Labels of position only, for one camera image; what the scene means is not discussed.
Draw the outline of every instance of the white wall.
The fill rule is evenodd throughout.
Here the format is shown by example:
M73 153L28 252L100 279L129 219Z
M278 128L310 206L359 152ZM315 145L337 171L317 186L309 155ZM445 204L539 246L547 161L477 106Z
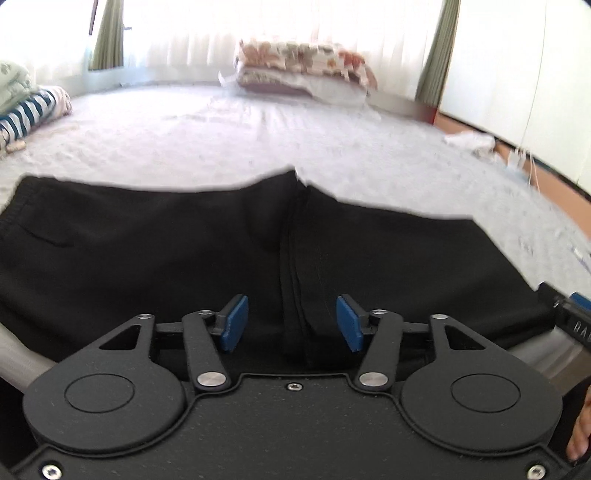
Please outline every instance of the white wall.
M577 181L591 148L591 8L547 0L540 79L522 142Z
M462 0L440 109L529 149L591 192L591 8Z
M579 177L579 187L591 193L591 151L587 156L587 162L584 165L583 172Z
M545 0L462 0L441 111L520 144L540 70L544 18Z

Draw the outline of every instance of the blue and white striped fabric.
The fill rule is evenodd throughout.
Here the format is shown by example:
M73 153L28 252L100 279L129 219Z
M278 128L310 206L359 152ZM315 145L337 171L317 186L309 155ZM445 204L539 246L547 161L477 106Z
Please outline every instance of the blue and white striped fabric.
M72 111L70 96L61 87L40 87L27 100L5 115L0 115L0 152L20 140L39 125Z

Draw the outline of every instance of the bed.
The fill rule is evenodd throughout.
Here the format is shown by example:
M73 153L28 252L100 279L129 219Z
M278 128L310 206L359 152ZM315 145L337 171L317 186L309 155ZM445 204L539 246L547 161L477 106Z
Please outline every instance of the bed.
M307 97L210 86L118 89L73 100L0 162L0 205L25 173L91 183L195 189L296 167L337 197L441 218L470 216L532 288L591 296L590 245L557 207L497 166L443 144L421 122ZM555 330L514 354L552 378L580 347Z

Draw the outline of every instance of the white plastic bag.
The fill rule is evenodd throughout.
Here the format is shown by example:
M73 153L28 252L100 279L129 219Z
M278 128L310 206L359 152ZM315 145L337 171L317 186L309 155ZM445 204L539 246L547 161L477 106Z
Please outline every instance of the white plastic bag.
M460 150L474 154L477 157L487 157L495 148L495 137L478 132L461 132L459 134L446 135L443 141Z

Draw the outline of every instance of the screw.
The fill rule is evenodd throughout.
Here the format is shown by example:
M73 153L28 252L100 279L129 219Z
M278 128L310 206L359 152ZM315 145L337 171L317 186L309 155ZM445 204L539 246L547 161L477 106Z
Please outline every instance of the screw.
M359 376L359 383L366 387L383 387L388 377L380 372L367 372Z
M542 480L546 476L544 465L534 465L527 472L527 480Z
M301 383L288 383L287 390L290 392L300 392L304 389L304 385Z
M61 478L61 470L55 465L44 465L41 473L47 480L59 480Z
M204 387L219 387L226 382L226 376L220 372L205 372L197 377L197 382Z

